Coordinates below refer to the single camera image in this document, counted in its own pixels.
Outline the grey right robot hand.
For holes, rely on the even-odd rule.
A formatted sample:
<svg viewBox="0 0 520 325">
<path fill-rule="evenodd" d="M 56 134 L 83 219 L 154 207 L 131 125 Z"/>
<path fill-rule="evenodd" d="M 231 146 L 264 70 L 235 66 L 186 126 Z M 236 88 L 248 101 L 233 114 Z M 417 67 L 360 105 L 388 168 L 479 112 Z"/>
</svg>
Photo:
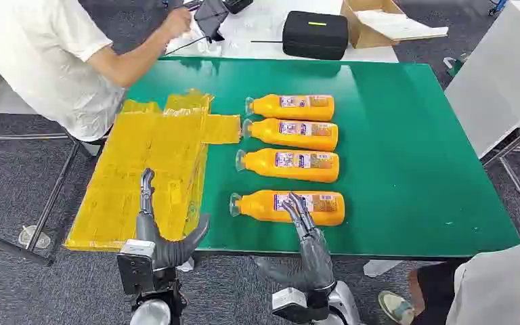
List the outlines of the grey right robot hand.
<svg viewBox="0 0 520 325">
<path fill-rule="evenodd" d="M 254 257 L 259 270 L 281 284 L 289 284 L 302 290 L 324 290 L 335 283 L 333 265 L 326 239 L 310 215 L 302 198 L 291 192 L 282 202 L 289 214 L 299 239 L 301 265 L 291 270 L 276 265 L 269 257 Z"/>
</svg>

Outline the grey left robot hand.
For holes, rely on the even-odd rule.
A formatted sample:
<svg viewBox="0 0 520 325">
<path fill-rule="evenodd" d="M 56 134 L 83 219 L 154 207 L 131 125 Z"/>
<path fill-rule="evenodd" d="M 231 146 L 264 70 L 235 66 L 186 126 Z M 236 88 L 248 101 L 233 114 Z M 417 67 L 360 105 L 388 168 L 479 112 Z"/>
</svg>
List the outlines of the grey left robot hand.
<svg viewBox="0 0 520 325">
<path fill-rule="evenodd" d="M 198 225 L 182 240 L 167 240 L 160 235 L 152 208 L 153 187 L 151 181 L 154 171 L 145 168 L 140 178 L 140 211 L 136 217 L 135 237 L 155 243 L 153 266 L 156 269 L 177 267 L 192 256 L 209 229 L 210 215 L 205 213 L 199 217 Z"/>
</svg>

